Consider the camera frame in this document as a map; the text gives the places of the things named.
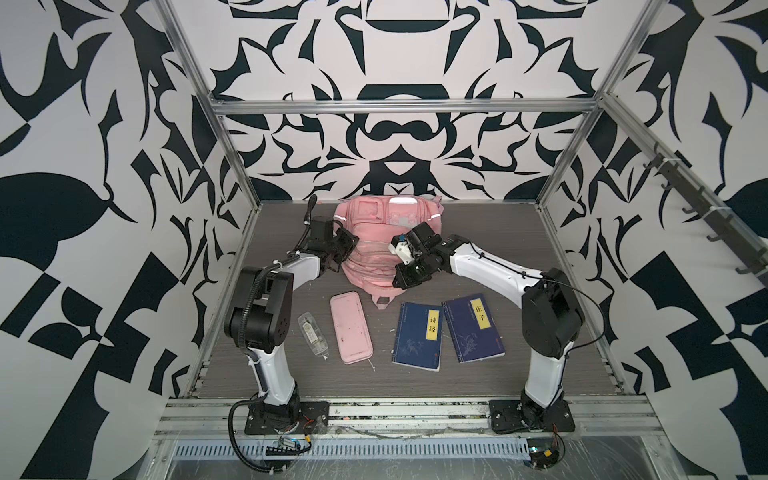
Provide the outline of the pink student backpack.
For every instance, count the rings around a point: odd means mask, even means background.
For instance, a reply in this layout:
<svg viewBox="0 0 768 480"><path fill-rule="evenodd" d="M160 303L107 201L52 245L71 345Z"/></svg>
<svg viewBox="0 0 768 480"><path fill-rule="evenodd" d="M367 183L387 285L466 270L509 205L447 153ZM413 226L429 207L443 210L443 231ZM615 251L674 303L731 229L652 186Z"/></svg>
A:
<svg viewBox="0 0 768 480"><path fill-rule="evenodd" d="M371 296L383 310L404 291L393 286L401 259L390 250L392 238L425 222L442 229L444 207L439 196L358 196L340 203L333 218L358 238L341 268L348 281Z"/></svg>

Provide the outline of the blue book yellow label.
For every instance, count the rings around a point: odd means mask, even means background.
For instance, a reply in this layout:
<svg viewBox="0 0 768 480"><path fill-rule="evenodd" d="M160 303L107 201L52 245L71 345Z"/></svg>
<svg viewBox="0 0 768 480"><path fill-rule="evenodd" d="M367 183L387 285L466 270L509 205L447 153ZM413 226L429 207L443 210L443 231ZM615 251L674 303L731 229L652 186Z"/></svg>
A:
<svg viewBox="0 0 768 480"><path fill-rule="evenodd" d="M392 363L425 371L440 370L442 307L403 302L395 332Z"/></svg>

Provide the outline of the purple book yellow label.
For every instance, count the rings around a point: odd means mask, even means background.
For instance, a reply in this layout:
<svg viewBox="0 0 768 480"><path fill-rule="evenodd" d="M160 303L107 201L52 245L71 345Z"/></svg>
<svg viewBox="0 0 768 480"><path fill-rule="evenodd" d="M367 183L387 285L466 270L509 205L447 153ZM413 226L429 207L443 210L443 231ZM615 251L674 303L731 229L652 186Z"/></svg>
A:
<svg viewBox="0 0 768 480"><path fill-rule="evenodd" d="M483 294L442 303L460 364L502 357L506 350Z"/></svg>

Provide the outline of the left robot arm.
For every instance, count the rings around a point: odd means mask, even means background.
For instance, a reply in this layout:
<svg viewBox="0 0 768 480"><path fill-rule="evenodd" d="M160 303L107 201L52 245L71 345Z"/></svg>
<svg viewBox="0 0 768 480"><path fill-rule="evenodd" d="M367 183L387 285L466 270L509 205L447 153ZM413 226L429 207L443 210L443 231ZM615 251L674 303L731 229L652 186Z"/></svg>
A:
<svg viewBox="0 0 768 480"><path fill-rule="evenodd" d="M329 269L338 270L359 242L358 236L330 217L304 224L299 241L282 259L241 270L224 323L225 335L253 371L258 397L273 407L287 406L297 395L284 351L293 292Z"/></svg>

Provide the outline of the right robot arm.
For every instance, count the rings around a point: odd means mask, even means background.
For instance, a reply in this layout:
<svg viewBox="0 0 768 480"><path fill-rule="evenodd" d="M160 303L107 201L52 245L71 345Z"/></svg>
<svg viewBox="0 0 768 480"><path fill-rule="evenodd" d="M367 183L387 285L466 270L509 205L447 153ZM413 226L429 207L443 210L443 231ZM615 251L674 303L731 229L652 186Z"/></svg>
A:
<svg viewBox="0 0 768 480"><path fill-rule="evenodd" d="M442 271L473 280L514 303L522 314L522 334L531 349L522 406L542 414L563 399L563 378L569 353L584 325L580 292L563 271L529 269L493 255L472 241L442 238L423 222L392 238L390 251L401 263L393 285L409 289Z"/></svg>

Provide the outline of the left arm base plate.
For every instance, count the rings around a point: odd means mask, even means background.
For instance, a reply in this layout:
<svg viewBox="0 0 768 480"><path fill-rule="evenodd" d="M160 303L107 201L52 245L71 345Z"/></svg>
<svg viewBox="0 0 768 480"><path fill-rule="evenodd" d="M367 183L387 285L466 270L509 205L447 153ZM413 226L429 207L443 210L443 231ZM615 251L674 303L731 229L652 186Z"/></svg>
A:
<svg viewBox="0 0 768 480"><path fill-rule="evenodd" d="M270 435L296 426L299 431L310 420L325 421L330 404L326 401L300 401L283 406L259 403L249 407L244 433Z"/></svg>

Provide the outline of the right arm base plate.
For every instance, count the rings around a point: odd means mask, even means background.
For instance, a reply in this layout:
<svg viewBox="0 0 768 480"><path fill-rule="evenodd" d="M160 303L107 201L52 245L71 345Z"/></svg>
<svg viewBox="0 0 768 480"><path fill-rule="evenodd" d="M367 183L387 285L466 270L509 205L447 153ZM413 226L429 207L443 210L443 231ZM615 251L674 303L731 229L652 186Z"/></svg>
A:
<svg viewBox="0 0 768 480"><path fill-rule="evenodd" d="M572 433L576 431L569 404L558 398L551 406L541 407L527 398L523 400L491 400L488 402L490 426L497 434L524 432Z"/></svg>

